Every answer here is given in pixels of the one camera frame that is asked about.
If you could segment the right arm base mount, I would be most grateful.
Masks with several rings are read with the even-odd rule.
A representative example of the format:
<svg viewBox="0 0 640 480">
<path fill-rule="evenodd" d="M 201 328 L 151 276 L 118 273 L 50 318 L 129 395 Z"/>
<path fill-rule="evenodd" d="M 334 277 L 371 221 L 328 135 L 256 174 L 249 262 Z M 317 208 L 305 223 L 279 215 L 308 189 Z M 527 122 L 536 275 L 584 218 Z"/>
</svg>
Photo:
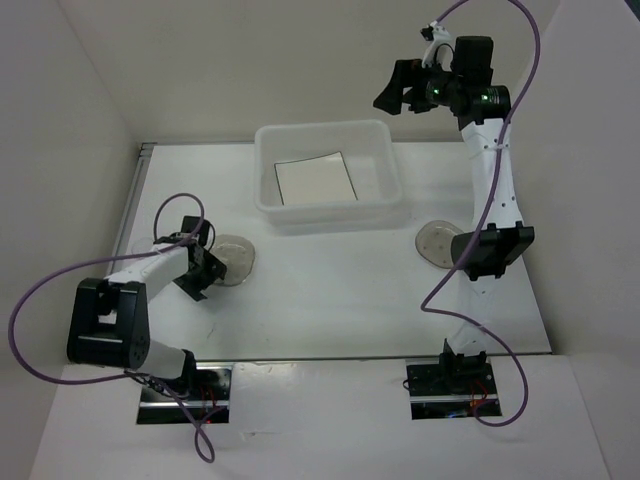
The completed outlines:
<svg viewBox="0 0 640 480">
<path fill-rule="evenodd" d="M 472 418 L 502 415 L 493 369 L 486 362 L 479 373 L 448 377 L 436 359 L 406 362 L 406 379 L 413 420 Z"/>
</svg>

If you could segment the square white black-rimmed plate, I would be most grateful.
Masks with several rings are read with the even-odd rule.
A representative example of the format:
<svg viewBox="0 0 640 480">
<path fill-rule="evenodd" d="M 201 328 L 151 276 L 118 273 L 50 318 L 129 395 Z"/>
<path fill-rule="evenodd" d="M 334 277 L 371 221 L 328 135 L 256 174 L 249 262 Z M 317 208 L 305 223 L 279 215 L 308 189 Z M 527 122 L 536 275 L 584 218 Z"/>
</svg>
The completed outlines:
<svg viewBox="0 0 640 480">
<path fill-rule="evenodd" d="M 353 202 L 358 199 L 341 152 L 274 164 L 285 206 Z"/>
</svg>

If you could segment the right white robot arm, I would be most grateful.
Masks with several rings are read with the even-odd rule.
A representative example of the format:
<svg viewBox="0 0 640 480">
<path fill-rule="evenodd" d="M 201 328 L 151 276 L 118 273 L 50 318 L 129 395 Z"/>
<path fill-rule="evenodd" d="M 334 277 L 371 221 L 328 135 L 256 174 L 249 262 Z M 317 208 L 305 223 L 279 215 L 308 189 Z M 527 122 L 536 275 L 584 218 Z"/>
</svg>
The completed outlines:
<svg viewBox="0 0 640 480">
<path fill-rule="evenodd" d="M 511 120 L 518 99 L 492 84 L 489 63 L 453 61 L 450 70 L 437 63 L 398 60 L 375 108 L 391 115 L 407 105 L 414 113 L 437 106 L 451 110 L 468 148 L 472 165 L 472 230 L 456 235 L 450 247 L 454 262 L 447 279 L 460 277 L 463 326 L 445 341 L 438 381 L 450 393 L 463 391 L 482 371 L 490 303 L 498 280 L 533 243 L 535 232 L 520 212 L 510 159 Z"/>
</svg>

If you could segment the translucent white plastic bin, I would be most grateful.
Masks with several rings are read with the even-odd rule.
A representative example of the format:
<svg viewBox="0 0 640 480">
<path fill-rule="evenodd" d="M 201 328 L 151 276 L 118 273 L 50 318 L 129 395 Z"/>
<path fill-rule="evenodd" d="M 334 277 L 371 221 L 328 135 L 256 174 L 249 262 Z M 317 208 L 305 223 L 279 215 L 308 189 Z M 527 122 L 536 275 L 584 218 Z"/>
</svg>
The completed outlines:
<svg viewBox="0 0 640 480">
<path fill-rule="evenodd" d="M 276 227 L 387 221 L 404 192 L 380 120 L 268 125 L 254 137 L 254 203 Z"/>
</svg>

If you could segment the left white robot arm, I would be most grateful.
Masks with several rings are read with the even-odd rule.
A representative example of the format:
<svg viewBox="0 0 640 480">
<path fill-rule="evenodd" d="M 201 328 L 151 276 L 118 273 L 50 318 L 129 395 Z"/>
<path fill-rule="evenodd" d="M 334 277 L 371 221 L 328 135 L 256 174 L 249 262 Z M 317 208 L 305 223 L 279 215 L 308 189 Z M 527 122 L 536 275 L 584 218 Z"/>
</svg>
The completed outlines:
<svg viewBox="0 0 640 480">
<path fill-rule="evenodd" d="M 151 339 L 149 303 L 177 285 L 192 300 L 227 274 L 227 266 L 197 240 L 184 246 L 163 237 L 144 258 L 76 290 L 66 353 L 73 363 L 121 368 L 163 394 L 188 399 L 215 378 L 197 368 L 194 354 Z"/>
</svg>

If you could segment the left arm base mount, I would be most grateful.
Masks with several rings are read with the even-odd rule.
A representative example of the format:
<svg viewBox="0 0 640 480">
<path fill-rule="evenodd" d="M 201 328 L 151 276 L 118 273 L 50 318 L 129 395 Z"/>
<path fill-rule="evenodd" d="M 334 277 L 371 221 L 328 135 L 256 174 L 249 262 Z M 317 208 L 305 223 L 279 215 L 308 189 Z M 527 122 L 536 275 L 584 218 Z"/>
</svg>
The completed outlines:
<svg viewBox="0 0 640 480">
<path fill-rule="evenodd" d="M 185 408 L 195 420 L 205 424 L 227 424 L 230 417 L 230 394 L 233 366 L 230 363 L 197 364 L 199 383 L 188 395 L 182 395 Z M 159 387 L 143 386 L 140 394 L 137 425 L 188 424 L 177 402 Z"/>
</svg>

